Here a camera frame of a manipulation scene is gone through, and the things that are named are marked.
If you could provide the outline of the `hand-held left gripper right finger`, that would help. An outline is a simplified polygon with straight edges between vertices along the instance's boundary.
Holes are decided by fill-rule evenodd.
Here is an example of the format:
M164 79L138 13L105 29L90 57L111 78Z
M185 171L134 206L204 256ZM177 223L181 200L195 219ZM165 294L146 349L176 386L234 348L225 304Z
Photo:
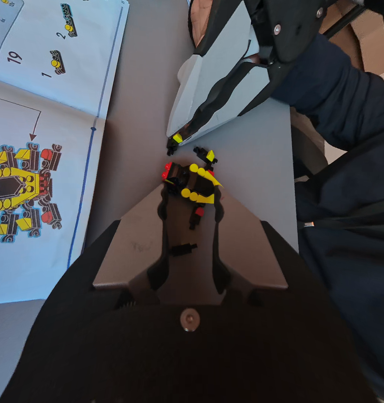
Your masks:
M215 186L212 276L218 294L237 290L287 290L261 220L221 186Z

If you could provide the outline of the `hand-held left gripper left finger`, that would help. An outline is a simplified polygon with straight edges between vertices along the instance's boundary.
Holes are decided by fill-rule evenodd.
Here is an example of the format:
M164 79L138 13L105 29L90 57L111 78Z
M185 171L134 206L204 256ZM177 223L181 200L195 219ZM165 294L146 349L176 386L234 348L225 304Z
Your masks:
M169 276L168 192L163 184L122 216L94 279L96 289L160 289Z

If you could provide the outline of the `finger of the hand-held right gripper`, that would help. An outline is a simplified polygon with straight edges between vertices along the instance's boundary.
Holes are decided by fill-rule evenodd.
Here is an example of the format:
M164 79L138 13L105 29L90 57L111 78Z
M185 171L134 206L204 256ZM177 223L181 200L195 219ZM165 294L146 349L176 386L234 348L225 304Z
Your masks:
M196 110L183 129L183 145L237 117L269 82L265 67L241 62L232 74L214 85Z
M226 68L223 63L193 53L178 72L180 87L170 113L167 137L180 133L183 138L183 129L205 102L214 85L232 74L245 61L253 63L249 56L239 60L233 67Z

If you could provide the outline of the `black lego leg yellow wedge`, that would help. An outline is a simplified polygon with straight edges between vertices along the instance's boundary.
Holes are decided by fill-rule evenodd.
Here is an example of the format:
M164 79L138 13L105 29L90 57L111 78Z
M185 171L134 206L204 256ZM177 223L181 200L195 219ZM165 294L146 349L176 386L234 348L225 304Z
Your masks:
M193 152L206 164L215 164L218 160L215 158L213 150L207 151L205 148L195 147Z
M172 156L178 149L179 144L183 142L182 136L180 133L176 133L168 138L167 141L167 155Z

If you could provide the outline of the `yellow black lego spider model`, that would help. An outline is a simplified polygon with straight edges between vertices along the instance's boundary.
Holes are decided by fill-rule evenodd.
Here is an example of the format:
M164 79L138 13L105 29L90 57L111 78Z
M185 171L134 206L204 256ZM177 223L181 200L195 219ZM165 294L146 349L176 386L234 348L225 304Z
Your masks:
M165 165L161 178L169 194L193 204L189 229L194 230L204 215L205 205L214 204L215 187L221 186L213 171L199 167L195 163L182 166L169 162Z

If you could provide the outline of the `person's right forearm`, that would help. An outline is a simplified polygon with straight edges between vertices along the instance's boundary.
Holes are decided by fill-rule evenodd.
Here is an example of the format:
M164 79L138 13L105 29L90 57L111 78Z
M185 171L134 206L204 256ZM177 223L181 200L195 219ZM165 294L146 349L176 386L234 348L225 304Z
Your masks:
M299 56L272 97L308 117L335 148L384 146L383 78L355 68L322 34Z

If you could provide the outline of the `black lego bar piece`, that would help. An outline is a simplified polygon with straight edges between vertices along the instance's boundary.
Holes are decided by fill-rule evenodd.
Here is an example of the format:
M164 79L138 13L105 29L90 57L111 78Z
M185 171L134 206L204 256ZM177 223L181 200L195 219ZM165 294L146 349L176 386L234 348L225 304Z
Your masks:
M192 251L194 249L196 249L197 247L198 247L197 244L190 244L190 243L175 245L169 249L169 255L171 255L173 257L178 257L178 256L191 254Z

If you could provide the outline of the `lego instruction booklet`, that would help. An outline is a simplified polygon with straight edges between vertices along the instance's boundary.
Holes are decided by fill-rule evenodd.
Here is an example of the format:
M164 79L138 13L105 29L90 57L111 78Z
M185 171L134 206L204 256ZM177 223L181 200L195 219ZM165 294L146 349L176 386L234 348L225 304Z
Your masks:
M128 1L0 0L0 304L82 253Z

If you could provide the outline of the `person's right hand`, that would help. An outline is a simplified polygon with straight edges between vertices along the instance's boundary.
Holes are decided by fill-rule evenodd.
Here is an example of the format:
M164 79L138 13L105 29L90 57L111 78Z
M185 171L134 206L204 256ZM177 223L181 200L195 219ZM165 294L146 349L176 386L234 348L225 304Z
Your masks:
M188 29L195 48L205 35L212 3L212 0L191 0L189 3Z

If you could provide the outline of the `brown cardboard box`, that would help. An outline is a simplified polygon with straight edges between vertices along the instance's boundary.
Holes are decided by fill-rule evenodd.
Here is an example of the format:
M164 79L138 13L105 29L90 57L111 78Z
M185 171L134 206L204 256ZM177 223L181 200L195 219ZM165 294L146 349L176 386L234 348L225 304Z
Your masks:
M382 16L365 11L330 38L349 57L354 67L384 79L384 22Z

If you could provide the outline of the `person's torso in navy jacket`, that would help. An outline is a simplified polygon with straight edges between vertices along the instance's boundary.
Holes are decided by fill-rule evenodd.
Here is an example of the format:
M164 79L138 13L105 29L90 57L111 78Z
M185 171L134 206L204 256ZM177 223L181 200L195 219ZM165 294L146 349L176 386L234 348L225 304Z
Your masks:
M384 130L295 184L300 252L354 336L384 400Z

